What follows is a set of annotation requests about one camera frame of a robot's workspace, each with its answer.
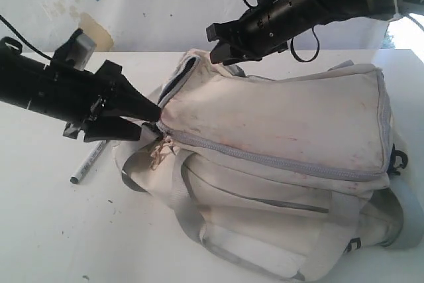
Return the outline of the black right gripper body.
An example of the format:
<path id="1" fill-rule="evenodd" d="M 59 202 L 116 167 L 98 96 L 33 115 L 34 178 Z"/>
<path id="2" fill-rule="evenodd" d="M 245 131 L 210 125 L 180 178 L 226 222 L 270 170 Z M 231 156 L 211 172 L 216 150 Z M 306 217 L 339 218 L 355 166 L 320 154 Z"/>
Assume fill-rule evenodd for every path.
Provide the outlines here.
<path id="1" fill-rule="evenodd" d="M 326 0 L 257 0 L 257 6 L 249 5 L 239 19 L 207 27 L 207 39 L 223 41 L 240 50 L 244 62 L 258 62 L 289 49 L 295 60 L 308 63 L 318 57 L 320 43 L 312 58 L 305 60 L 295 52 L 293 39 L 329 20 L 330 15 Z"/>

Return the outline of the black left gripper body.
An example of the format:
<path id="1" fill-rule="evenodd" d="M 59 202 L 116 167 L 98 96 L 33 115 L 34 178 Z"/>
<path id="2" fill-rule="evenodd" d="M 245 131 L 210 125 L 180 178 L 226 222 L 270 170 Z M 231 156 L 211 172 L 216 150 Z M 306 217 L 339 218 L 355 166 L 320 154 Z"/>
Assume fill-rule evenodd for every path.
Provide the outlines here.
<path id="1" fill-rule="evenodd" d="M 79 71 L 59 62 L 43 64 L 22 56 L 22 44 L 10 37 L 1 39 L 1 101 L 66 122 L 65 137 L 76 139 L 94 119 L 98 99 L 94 76 L 106 76 L 109 61 L 96 73 Z"/>

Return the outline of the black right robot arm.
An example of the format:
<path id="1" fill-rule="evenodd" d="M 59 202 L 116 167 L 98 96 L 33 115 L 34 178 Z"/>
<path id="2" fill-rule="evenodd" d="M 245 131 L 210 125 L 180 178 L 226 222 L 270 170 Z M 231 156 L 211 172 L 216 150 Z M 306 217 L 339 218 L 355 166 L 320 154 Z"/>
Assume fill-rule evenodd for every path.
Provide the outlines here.
<path id="1" fill-rule="evenodd" d="M 423 0 L 257 0 L 239 19 L 207 27 L 208 41 L 217 43 L 209 58 L 228 66 L 289 50 L 303 62 L 293 40 L 317 25 L 357 17 L 391 21 L 410 14 L 423 14 Z"/>

